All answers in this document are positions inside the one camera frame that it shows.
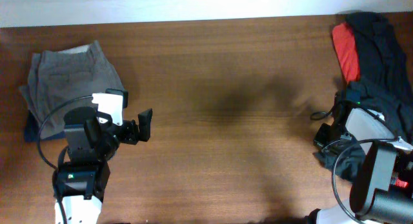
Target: gray pants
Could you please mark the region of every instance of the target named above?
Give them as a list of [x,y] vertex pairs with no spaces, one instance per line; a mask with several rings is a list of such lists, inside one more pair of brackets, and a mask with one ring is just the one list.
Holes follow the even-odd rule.
[[[124,89],[114,66],[97,41],[72,52],[46,50],[42,54],[33,54],[28,85],[19,87],[19,90],[39,126],[55,107],[65,101],[105,92],[107,88]],[[91,99],[77,101],[58,111],[46,123],[41,138],[63,131],[63,116],[81,106],[93,106]]]

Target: black cable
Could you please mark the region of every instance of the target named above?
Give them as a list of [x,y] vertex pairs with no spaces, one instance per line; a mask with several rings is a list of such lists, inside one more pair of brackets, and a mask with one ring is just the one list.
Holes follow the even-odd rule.
[[332,145],[334,145],[334,144],[336,144],[336,143],[339,143],[339,142],[341,142],[341,141],[344,141],[344,140],[338,139],[338,140],[332,141],[331,143],[329,143],[329,144],[327,144],[325,147],[323,147],[323,150],[324,150],[324,149],[328,149],[328,147],[330,147],[330,146],[332,146]]
[[372,116],[374,119],[378,120],[383,126],[385,126],[389,131],[391,131],[391,128],[389,127],[389,125],[386,123],[386,121],[383,121],[377,114],[374,114],[373,112],[371,112],[368,108],[365,108],[364,106],[360,105],[359,103],[353,102],[353,101],[338,101],[336,104],[333,105],[333,107],[331,107],[330,111],[328,112],[324,112],[324,111],[319,111],[319,112],[314,112],[310,115],[310,120],[312,121],[319,121],[322,119],[325,119],[326,117],[328,117],[329,115],[331,115],[331,113],[333,113],[333,111],[335,111],[335,109],[341,105],[342,103],[350,103],[353,104],[356,108],[360,108],[362,109],[364,112],[366,112],[368,115]]
[[344,149],[344,150],[337,156],[336,160],[334,161],[333,168],[332,168],[332,170],[331,170],[331,184],[332,184],[332,187],[333,187],[334,197],[336,197],[337,203],[338,203],[338,205],[340,206],[340,208],[343,210],[343,212],[344,212],[351,220],[355,221],[356,223],[364,224],[362,221],[360,221],[360,220],[358,220],[356,217],[354,217],[354,216],[350,213],[350,211],[348,211],[348,209],[344,206],[343,202],[341,202],[341,199],[340,199],[340,197],[339,197],[339,195],[338,195],[338,192],[337,192],[337,186],[336,186],[336,167],[337,167],[338,161],[340,160],[340,158],[342,157],[342,155],[343,155],[346,151],[348,151],[349,149],[351,149],[351,148],[354,147],[354,146],[358,146],[359,144],[362,144],[362,143],[371,143],[371,142],[373,142],[373,141],[395,141],[395,140],[397,140],[396,137],[395,137],[395,138],[392,138],[392,139],[364,139],[364,140],[361,140],[361,141],[357,141],[356,143],[351,143],[346,149]]
[[65,212],[65,208],[63,206],[63,198],[62,195],[60,194],[59,190],[56,187],[56,179],[57,179],[57,170],[55,170],[53,172],[53,176],[52,176],[52,186],[53,186],[53,190],[54,190],[54,194],[57,200],[57,204],[59,204],[59,208],[60,211],[62,213],[62,219],[63,219],[63,224],[67,224],[67,218],[66,218],[66,212]]
[[57,170],[57,167],[51,163],[49,160],[46,159],[45,155],[43,154],[43,152],[41,151],[41,147],[40,147],[40,135],[41,135],[41,131],[43,130],[43,128],[45,127],[46,122],[50,119],[50,117],[55,114],[57,111],[59,111],[60,109],[62,109],[63,107],[72,104],[73,102],[76,101],[80,101],[83,99],[88,99],[88,98],[93,98],[91,95],[89,96],[83,96],[83,97],[78,97],[75,99],[71,99],[70,101],[66,101],[63,104],[59,105],[58,107],[54,108],[49,115],[46,116],[45,120],[41,123],[40,128],[39,128],[39,132],[37,133],[37,151],[39,152],[39,155],[41,157],[41,159],[50,167],[52,167],[54,170]]
[[[47,121],[50,119],[50,117],[53,116],[57,111],[61,110],[63,107],[65,107],[65,106],[67,106],[67,105],[72,104],[73,102],[80,101],[80,100],[83,100],[83,99],[88,99],[88,98],[93,98],[93,96],[89,95],[89,96],[83,96],[83,97],[78,97],[78,98],[75,98],[75,99],[71,99],[70,101],[66,101],[66,102],[64,102],[63,104],[59,105],[58,107],[54,108],[54,109],[46,116],[45,120],[41,123],[40,128],[39,128],[39,132],[37,133],[37,141],[36,141],[37,151],[39,152],[39,155],[40,155],[41,159],[42,159],[47,165],[49,165],[50,167],[52,167],[52,168],[54,169],[53,176],[52,176],[52,184],[53,184],[53,190],[54,190],[54,194],[55,194],[57,203],[59,204],[59,208],[60,208],[60,211],[61,211],[61,213],[62,213],[63,224],[67,224],[67,219],[66,219],[65,208],[64,208],[63,203],[62,203],[63,197],[62,197],[62,195],[59,193],[59,190],[57,189],[56,184],[55,184],[55,181],[56,181],[56,179],[57,179],[57,170],[58,170],[58,168],[57,168],[53,163],[51,163],[49,160],[47,160],[46,157],[45,157],[45,155],[43,154],[43,152],[42,152],[42,150],[41,150],[41,146],[40,146],[40,140],[41,140],[41,139],[40,139],[40,135],[41,135],[41,131],[42,131],[43,128],[45,127],[46,122],[47,122]],[[68,149],[68,147],[65,147],[65,148],[62,150],[62,152],[60,153],[59,159],[58,159],[58,163],[61,162],[62,160],[64,160],[67,149]]]

